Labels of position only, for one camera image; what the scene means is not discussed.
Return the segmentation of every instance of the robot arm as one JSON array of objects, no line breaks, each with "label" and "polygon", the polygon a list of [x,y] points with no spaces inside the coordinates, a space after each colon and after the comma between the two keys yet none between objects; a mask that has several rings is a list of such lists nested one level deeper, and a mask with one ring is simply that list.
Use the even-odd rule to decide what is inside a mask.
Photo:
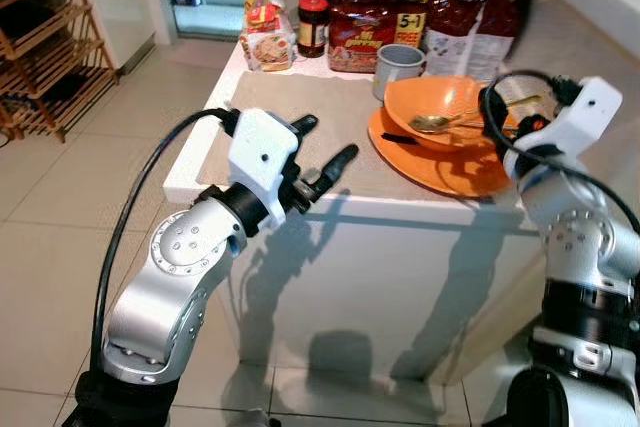
[{"label": "robot arm", "polygon": [[231,187],[212,186],[190,210],[156,228],[144,266],[113,310],[101,368],[82,374],[78,407],[64,426],[165,426],[207,301],[247,238],[265,225],[277,228],[294,207],[306,212],[358,153],[350,145],[316,182],[298,179],[295,156],[316,123],[306,116],[289,125],[258,109],[239,115],[229,153]]},{"label": "robot arm", "polygon": [[[525,119],[513,146],[584,172],[577,156],[600,138],[622,96],[597,77],[574,91],[553,121]],[[501,99],[493,100],[504,118]],[[514,379],[507,417],[514,426],[637,426],[640,238],[612,218],[597,186],[516,149],[504,167],[538,227],[547,266],[529,342],[533,366]]]}]

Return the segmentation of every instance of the red jar lid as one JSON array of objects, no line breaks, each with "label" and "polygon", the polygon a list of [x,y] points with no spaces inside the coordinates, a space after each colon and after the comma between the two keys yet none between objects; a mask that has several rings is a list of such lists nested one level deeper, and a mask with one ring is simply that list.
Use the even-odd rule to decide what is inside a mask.
[{"label": "red jar lid", "polygon": [[329,8],[329,2],[326,0],[300,0],[298,5],[301,9],[309,12],[322,12]]}]

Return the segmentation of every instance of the wooden shoe rack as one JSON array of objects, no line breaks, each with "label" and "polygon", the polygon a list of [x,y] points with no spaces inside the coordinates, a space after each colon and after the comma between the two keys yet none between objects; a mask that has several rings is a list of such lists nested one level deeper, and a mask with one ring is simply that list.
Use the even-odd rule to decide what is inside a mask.
[{"label": "wooden shoe rack", "polygon": [[[0,19],[20,2],[0,0]],[[88,0],[37,0],[45,12],[27,32],[0,22],[0,128],[24,133],[65,133],[118,77],[96,28]]]}]

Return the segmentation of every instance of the mug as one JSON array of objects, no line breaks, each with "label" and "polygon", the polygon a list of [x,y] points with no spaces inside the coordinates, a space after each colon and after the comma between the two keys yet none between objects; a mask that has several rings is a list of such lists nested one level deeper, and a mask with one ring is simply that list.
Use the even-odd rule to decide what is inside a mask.
[{"label": "mug", "polygon": [[426,67],[421,50],[404,44],[389,44],[378,49],[376,74],[373,77],[373,95],[384,101],[388,82],[420,77]]}]

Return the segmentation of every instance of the sauce jar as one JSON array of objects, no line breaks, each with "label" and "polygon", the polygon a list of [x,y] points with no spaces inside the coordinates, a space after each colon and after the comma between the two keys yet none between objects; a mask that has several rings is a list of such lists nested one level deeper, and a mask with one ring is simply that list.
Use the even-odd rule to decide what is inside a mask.
[{"label": "sauce jar", "polygon": [[321,57],[324,54],[324,44],[327,42],[325,27],[329,23],[329,2],[300,0],[298,16],[298,53],[303,57]]}]

